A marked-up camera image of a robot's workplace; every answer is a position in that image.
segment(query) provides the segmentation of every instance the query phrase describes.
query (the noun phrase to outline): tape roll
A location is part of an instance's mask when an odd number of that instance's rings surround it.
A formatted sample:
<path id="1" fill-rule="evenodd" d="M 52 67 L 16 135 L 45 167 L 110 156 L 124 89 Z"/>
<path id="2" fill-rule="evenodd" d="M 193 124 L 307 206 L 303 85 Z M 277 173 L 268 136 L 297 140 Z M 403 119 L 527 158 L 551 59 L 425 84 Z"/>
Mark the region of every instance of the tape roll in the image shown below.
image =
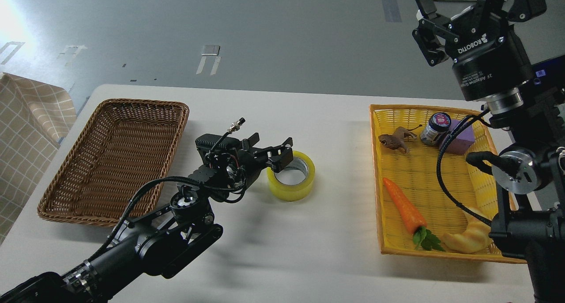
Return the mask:
<path id="1" fill-rule="evenodd" d="M 301 171 L 305 177 L 302 182 L 295 185 L 281 183 L 277 179 L 275 172 L 270 168 L 267 169 L 271 193 L 284 201 L 297 201 L 306 197 L 312 191 L 314 175 L 316 173 L 314 163 L 306 154 L 294 150 L 292 153 L 294 159 L 286 166 L 285 170 Z"/>

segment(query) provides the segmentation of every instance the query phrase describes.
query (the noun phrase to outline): table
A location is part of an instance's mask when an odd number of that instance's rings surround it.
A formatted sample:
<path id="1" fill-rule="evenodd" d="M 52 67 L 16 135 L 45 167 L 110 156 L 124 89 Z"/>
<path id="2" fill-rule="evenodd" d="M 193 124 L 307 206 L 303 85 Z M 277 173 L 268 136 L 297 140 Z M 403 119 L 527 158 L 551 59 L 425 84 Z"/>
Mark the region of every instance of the table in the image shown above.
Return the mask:
<path id="1" fill-rule="evenodd" d="M 266 174 L 233 205 L 212 201 L 224 235 L 176 277 L 142 275 L 114 302 L 525 302 L 527 265 L 381 255 L 377 242 L 369 104 L 424 104 L 478 110 L 476 102 L 102 85 L 93 92 L 12 231 L 0 247 L 0 292 L 45 271 L 65 273 L 105 240 L 109 228 L 54 223 L 36 207 L 97 104 L 107 98 L 185 102 L 189 122 L 170 175 L 198 168 L 194 139 L 222 134 L 243 116 L 236 138 L 257 146 L 293 137 L 316 165 L 311 195 L 282 202 Z M 497 148 L 511 142 L 493 130 Z M 165 186 L 160 202 L 175 191 Z"/>

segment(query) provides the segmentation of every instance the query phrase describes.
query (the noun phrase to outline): orange carrot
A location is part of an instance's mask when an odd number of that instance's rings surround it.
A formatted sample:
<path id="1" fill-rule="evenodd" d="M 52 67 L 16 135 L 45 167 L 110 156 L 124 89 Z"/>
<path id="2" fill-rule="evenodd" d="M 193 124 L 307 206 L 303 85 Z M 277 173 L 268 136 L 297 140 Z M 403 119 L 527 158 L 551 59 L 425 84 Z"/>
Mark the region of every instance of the orange carrot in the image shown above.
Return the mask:
<path id="1" fill-rule="evenodd" d="M 383 178 L 383 183 L 387 188 L 390 198 L 400 213 L 404 226 L 412 235 L 412 241 L 416 244 L 416 249 L 421 246 L 425 250 L 436 249 L 438 251 L 445 251 L 440 246 L 440 239 L 427 229 L 428 223 L 418 209 L 408 200 L 402 189 L 396 183 Z"/>
<path id="2" fill-rule="evenodd" d="M 396 183 L 388 178 L 383 178 L 383 183 L 385 184 L 385 187 L 387 187 L 390 198 L 400 212 L 402 222 L 404 222 L 404 226 L 406 226 L 406 229 L 408 229 L 410 234 L 413 235 L 418 228 L 421 226 L 426 227 L 428 225 L 424 216 L 422 216 L 418 209 L 416 209 L 416 207 L 408 200 L 406 195 L 402 192 L 402 189 L 400 189 Z"/>

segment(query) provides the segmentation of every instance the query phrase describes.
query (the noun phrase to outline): gray floor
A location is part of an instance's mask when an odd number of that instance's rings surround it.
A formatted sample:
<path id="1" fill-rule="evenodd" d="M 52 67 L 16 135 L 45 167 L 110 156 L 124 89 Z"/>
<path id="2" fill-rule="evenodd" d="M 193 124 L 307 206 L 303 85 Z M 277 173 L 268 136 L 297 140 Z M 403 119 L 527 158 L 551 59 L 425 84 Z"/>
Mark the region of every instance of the gray floor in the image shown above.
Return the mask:
<path id="1" fill-rule="evenodd" d="M 564 1 L 546 1 L 516 26 L 532 62 L 565 54 Z M 62 86 L 77 109 L 107 83 L 463 99 L 449 62 L 427 66 L 415 14 L 414 0 L 0 0 L 0 48 L 15 42 L 0 71 Z M 196 74 L 208 44 L 217 73 L 210 57 Z"/>

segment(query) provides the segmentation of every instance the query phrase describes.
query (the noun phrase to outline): beige fabric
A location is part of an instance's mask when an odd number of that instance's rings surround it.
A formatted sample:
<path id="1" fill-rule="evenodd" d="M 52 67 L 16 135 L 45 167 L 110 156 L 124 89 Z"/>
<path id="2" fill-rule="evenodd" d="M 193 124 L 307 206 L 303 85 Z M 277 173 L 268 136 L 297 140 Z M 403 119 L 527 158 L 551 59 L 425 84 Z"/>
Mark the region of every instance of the beige fabric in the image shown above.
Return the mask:
<path id="1" fill-rule="evenodd" d="M 0 74 L 0 243 L 75 120 L 64 89 Z"/>

